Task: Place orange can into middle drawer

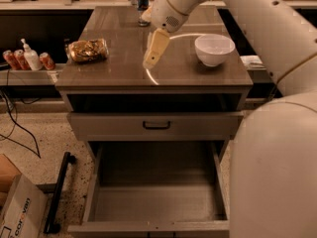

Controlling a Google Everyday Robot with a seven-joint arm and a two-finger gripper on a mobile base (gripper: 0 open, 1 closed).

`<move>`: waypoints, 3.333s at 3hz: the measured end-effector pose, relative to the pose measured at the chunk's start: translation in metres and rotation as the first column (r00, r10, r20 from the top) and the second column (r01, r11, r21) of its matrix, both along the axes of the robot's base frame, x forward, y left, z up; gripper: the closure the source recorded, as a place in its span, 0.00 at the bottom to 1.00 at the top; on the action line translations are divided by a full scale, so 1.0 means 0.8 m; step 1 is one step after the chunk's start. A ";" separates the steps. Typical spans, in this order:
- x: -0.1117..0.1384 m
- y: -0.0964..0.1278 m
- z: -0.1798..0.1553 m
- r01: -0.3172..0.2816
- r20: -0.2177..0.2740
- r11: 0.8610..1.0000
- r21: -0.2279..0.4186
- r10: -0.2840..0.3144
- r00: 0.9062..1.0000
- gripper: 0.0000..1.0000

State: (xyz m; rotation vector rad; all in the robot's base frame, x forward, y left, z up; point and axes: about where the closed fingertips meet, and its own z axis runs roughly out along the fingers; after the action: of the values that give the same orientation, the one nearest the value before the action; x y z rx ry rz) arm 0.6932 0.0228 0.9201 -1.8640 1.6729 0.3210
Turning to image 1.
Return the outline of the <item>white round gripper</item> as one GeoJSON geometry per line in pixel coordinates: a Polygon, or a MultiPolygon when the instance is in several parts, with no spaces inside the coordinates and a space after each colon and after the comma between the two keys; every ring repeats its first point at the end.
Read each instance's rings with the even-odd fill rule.
{"type": "Polygon", "coordinates": [[[169,44],[169,33],[176,32],[186,22],[198,0],[155,0],[152,8],[143,12],[141,18],[161,29],[148,35],[143,67],[152,69],[159,62],[169,44]]]}

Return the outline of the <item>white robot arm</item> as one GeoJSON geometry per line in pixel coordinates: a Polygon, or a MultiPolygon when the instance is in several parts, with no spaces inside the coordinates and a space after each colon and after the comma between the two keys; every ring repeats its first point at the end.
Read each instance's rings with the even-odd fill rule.
{"type": "MultiPolygon", "coordinates": [[[[157,33],[206,0],[155,0],[157,33]]],[[[231,153],[230,238],[317,238],[317,33],[282,0],[223,0],[281,96],[254,110],[231,153]]]]}

